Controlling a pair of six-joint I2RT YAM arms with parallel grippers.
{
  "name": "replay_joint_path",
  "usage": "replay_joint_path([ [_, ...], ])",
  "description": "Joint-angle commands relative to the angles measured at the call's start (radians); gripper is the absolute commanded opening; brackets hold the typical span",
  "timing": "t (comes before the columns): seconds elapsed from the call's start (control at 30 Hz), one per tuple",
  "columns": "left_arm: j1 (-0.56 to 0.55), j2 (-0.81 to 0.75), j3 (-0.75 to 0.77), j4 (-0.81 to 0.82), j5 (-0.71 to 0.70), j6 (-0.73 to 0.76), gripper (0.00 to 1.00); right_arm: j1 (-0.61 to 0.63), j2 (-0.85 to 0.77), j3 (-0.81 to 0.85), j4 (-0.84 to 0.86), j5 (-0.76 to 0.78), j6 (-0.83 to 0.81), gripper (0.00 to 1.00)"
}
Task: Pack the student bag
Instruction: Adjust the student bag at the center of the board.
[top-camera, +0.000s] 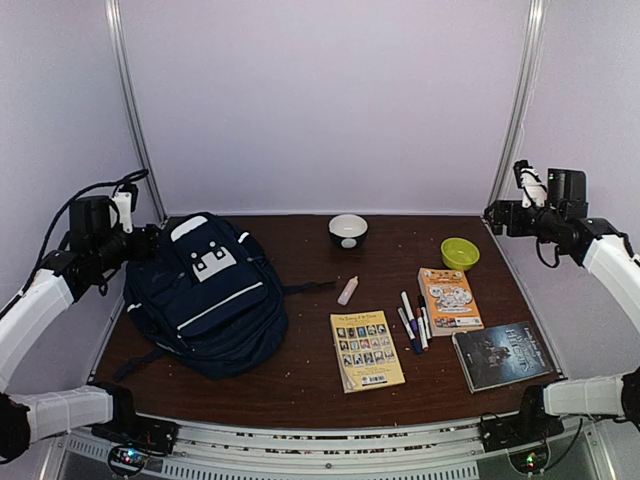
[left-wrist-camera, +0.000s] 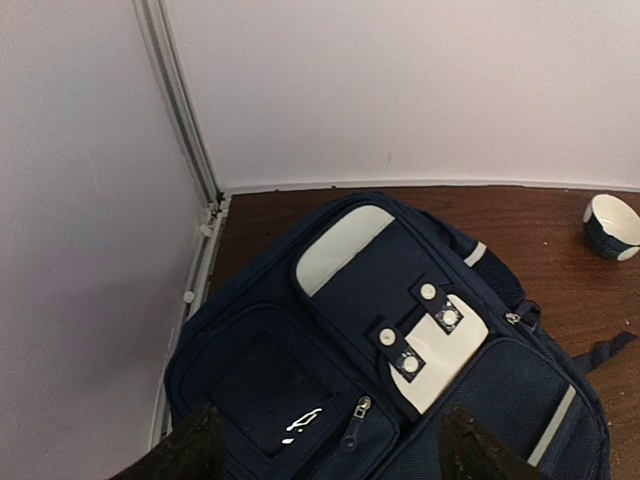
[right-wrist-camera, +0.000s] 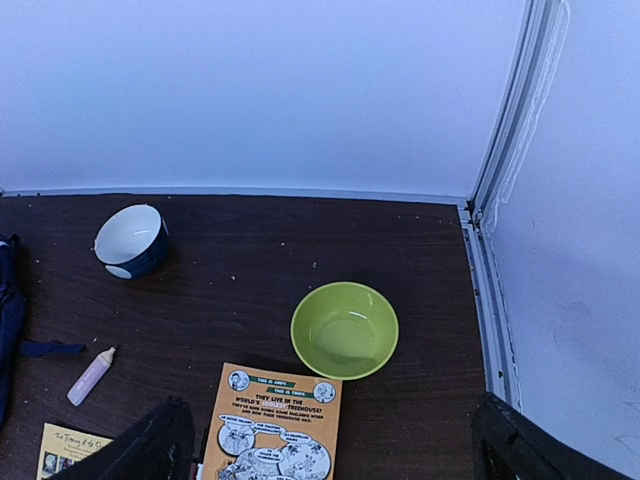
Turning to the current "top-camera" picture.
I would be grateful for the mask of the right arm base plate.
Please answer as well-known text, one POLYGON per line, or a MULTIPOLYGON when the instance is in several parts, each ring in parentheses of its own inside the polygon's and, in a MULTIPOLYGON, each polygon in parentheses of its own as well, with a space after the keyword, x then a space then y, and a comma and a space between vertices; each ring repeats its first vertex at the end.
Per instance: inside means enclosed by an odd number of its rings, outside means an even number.
POLYGON ((489 453, 544 442, 549 437, 562 434, 564 425, 559 417, 546 415, 536 419, 520 413, 507 416, 489 414, 480 417, 479 431, 484 451, 489 453))

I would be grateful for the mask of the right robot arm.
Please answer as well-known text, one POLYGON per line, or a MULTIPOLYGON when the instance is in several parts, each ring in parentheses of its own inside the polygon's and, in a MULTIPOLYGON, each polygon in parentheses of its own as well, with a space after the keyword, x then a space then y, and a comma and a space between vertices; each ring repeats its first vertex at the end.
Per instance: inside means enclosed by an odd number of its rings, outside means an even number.
MULTIPOLYGON (((604 218, 566 218, 549 205, 497 200, 483 219, 495 234, 533 237, 554 245, 554 263, 567 255, 596 278, 616 300, 631 323, 639 326, 639 255, 628 235, 604 218)), ((565 415, 604 417, 639 424, 639 371, 565 380, 527 388, 512 430, 519 440, 535 440, 565 415)))

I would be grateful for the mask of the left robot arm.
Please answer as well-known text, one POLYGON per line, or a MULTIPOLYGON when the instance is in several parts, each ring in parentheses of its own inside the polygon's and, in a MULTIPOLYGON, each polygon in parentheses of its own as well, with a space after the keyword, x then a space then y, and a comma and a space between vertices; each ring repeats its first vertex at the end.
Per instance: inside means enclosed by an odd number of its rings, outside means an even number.
POLYGON ((36 263, 21 289, 1 310, 1 461, 10 463, 31 445, 93 425, 123 444, 144 433, 133 395, 109 383, 41 394, 11 394, 17 367, 45 330, 92 287, 106 295, 111 278, 127 262, 147 259, 157 245, 159 229, 136 227, 137 182, 146 169, 117 180, 89 185, 72 195, 54 214, 69 216, 59 246, 41 245, 36 263))

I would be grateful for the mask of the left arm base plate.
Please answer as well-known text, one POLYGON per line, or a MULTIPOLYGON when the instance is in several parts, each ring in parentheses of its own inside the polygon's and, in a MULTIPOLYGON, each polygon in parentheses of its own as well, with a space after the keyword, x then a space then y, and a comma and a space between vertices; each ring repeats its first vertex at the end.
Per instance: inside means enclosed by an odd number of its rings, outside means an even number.
POLYGON ((179 425, 168 420, 139 417, 126 429, 115 422, 94 424, 91 434, 113 443, 130 445, 151 456, 164 457, 173 453, 179 425))

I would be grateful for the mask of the navy blue student backpack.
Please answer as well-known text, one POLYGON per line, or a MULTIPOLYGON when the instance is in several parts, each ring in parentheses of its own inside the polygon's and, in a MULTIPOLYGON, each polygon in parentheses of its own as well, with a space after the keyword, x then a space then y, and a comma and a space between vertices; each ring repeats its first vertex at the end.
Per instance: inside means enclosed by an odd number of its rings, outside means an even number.
POLYGON ((149 257, 126 264, 125 310, 155 348, 112 378, 165 354, 211 380, 241 375, 285 338, 286 296, 334 285, 285 285, 248 231, 209 212, 191 214, 160 231, 149 257))

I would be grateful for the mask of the dark Wuthering Heights book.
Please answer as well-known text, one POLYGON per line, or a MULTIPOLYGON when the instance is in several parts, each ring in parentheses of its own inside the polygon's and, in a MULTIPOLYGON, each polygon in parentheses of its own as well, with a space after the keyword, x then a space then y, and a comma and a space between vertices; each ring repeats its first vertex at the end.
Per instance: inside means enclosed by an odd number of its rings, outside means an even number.
POLYGON ((554 371, 545 348, 526 322, 454 333, 452 344, 472 394, 554 371))

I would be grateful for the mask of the yellow paperback book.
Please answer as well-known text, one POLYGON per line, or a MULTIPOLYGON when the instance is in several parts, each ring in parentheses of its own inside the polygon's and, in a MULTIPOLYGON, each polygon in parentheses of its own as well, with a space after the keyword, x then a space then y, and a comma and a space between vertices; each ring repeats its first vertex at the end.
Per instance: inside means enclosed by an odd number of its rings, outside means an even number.
POLYGON ((329 320, 345 394, 406 382, 382 310, 331 314, 329 320))

